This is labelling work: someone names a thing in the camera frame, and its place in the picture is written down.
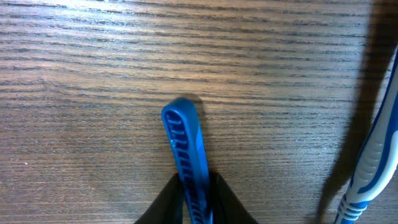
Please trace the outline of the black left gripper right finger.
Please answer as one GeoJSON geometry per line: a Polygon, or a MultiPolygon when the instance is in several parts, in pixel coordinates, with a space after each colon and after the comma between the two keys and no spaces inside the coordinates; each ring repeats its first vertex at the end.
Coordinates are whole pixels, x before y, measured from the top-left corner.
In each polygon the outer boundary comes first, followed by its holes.
{"type": "Polygon", "coordinates": [[[213,224],[258,224],[224,178],[214,171],[210,171],[208,201],[213,212],[213,224]]]}

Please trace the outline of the blue disposable razor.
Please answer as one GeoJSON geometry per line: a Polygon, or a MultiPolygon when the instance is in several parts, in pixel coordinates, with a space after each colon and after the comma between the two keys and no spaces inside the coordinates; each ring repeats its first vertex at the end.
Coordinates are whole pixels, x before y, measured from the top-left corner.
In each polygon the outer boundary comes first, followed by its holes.
{"type": "Polygon", "coordinates": [[[170,147],[183,185],[190,220],[195,224],[212,224],[213,212],[207,201],[210,171],[197,109],[187,98],[177,98],[162,109],[170,147]]]}

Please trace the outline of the blue white toothbrush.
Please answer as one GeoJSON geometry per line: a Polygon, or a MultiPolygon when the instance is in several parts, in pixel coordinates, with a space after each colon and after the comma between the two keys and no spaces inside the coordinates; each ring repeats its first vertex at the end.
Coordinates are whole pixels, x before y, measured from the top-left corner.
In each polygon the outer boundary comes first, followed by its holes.
{"type": "Polygon", "coordinates": [[[337,209],[335,224],[353,224],[392,179],[397,168],[397,59],[353,175],[337,209]]]}

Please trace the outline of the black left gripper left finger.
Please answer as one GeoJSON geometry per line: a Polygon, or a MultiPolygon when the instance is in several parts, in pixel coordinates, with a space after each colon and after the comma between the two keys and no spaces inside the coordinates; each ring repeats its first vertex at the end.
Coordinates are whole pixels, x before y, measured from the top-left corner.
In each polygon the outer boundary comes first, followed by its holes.
{"type": "Polygon", "coordinates": [[[183,200],[183,185],[174,174],[134,224],[182,224],[183,200]]]}

